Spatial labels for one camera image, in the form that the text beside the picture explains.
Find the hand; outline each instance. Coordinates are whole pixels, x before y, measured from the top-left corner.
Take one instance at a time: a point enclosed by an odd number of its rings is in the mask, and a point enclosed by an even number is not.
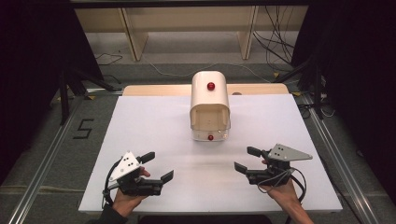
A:
[[[279,203],[280,206],[285,203],[300,203],[291,179],[289,179],[286,185],[278,187],[262,185],[260,188],[265,189],[268,195]]]
[[[140,167],[140,175],[149,177],[150,173],[144,167]],[[116,210],[123,217],[128,217],[132,211],[148,196],[129,196],[123,194],[119,189],[117,190],[116,198],[114,199],[113,209]]]
[[[273,198],[280,205],[280,207],[282,207],[282,209],[291,217],[291,219],[293,219],[295,223],[314,223],[305,210],[301,207],[301,203],[298,200],[291,178],[285,185],[277,187],[260,186],[260,188],[265,189],[268,195]]]

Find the white table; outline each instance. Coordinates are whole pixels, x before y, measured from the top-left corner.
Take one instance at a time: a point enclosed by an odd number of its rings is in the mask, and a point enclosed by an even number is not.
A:
[[[289,94],[231,95],[231,130],[223,142],[191,139],[190,96],[122,96],[109,124],[104,143],[84,193],[80,212],[102,210],[102,190],[113,163],[127,150],[136,156],[155,151],[156,158],[144,166],[158,179],[171,170],[174,179],[161,196],[144,200],[137,214],[262,214],[281,208],[268,195],[249,185],[233,162],[248,169],[265,169],[261,159],[247,154],[247,147],[268,150],[276,143],[313,155],[311,161],[293,161],[303,172],[307,211],[337,212],[342,206],[332,188]],[[301,191],[295,186],[298,195]]]

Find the metal rail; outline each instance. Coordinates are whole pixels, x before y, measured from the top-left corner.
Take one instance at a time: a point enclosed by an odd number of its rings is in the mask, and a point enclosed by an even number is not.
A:
[[[44,182],[44,179],[47,176],[47,173],[52,165],[52,162],[55,159],[59,151],[59,148],[62,145],[62,142],[64,141],[64,137],[67,134],[67,131],[69,130],[70,124],[73,121],[76,111],[78,110],[83,100],[84,100],[83,96],[78,96],[73,100],[73,104],[71,106],[72,111],[69,118],[66,120],[64,125],[62,125],[59,128],[54,139],[52,140],[52,143],[49,146],[49,150],[47,151],[43,161],[41,162],[40,166],[35,172],[35,176],[33,177],[27,190],[24,192],[23,196],[18,202],[18,205],[16,206],[8,222],[9,224],[23,223],[23,221],[25,220],[35,200],[35,196],[40,190],[41,184]]]
[[[313,104],[312,99],[306,97],[304,95],[304,102],[306,104]],[[315,123],[315,126],[318,129],[318,133],[320,137],[323,139],[323,142],[326,148],[329,151],[330,156],[332,157],[332,161],[334,161],[335,167],[338,170],[341,178],[343,179],[346,189],[348,190],[353,202],[355,203],[360,215],[361,219],[364,223],[379,223],[378,217],[376,216],[373,207],[370,205],[370,202],[367,200],[363,191],[361,190],[360,185],[358,184],[355,176],[350,171],[347,162],[344,160],[343,155],[340,153],[338,146],[335,144],[332,139],[332,135],[326,127],[324,120],[320,120],[318,118],[317,113],[313,108],[310,108],[310,113]]]

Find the wrist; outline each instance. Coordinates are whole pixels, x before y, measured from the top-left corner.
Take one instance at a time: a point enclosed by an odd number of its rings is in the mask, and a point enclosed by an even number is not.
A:
[[[122,217],[128,217],[129,215],[132,214],[132,211],[134,210],[133,207],[128,206],[127,204],[118,204],[118,203],[114,203],[112,208]]]
[[[298,200],[294,200],[294,199],[275,199],[275,201],[279,204],[280,207],[282,207],[282,209],[284,211],[289,211],[292,210],[293,208],[296,207],[301,207],[301,203]]]
[[[283,211],[285,211],[291,219],[294,221],[294,223],[297,224],[312,224],[313,221],[309,217],[309,215],[305,212],[303,207],[301,206],[301,203],[299,201],[287,201],[284,203],[279,204]]]

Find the white container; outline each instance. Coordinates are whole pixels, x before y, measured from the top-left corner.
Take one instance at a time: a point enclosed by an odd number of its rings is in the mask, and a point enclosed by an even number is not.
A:
[[[199,72],[191,87],[192,138],[197,141],[222,141],[231,128],[227,84],[222,73]]]

